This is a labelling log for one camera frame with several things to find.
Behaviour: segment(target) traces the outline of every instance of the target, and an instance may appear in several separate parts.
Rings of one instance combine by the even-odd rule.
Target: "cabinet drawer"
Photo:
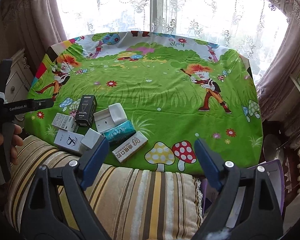
[[[19,89],[23,86],[23,82],[20,79],[17,72],[13,73],[10,79],[8,80],[6,90],[5,90],[5,98],[10,103],[14,100],[16,94]]]

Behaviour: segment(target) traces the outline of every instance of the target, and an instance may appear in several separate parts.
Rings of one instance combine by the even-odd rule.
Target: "cartoon tablecloth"
[[[258,163],[263,136],[256,89],[235,50],[138,31],[53,45],[28,97],[53,98],[55,105],[28,113],[26,130],[53,144],[56,113],[75,116],[84,94],[96,96],[97,111],[121,103],[135,129],[149,139],[122,164],[109,153],[107,164],[202,174],[193,149],[197,138],[239,167]]]

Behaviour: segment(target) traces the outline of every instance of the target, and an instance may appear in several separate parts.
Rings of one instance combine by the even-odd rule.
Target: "striped cushion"
[[[6,216],[19,231],[22,209],[36,167],[60,167],[78,157],[29,136],[18,148]],[[200,181],[187,174],[151,172],[103,164],[85,191],[91,207],[112,239],[190,239],[202,223]],[[66,220],[78,226],[66,192],[58,187]]]

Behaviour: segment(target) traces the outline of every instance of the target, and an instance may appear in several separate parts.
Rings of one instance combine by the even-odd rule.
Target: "tissue pack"
[[[128,120],[103,133],[110,145],[121,144],[136,133],[132,123]]]

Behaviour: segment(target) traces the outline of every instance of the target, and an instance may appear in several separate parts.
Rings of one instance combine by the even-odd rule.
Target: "sheer curtain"
[[[196,38],[247,57],[257,84],[286,33],[267,0],[57,0],[66,35],[145,30]]]

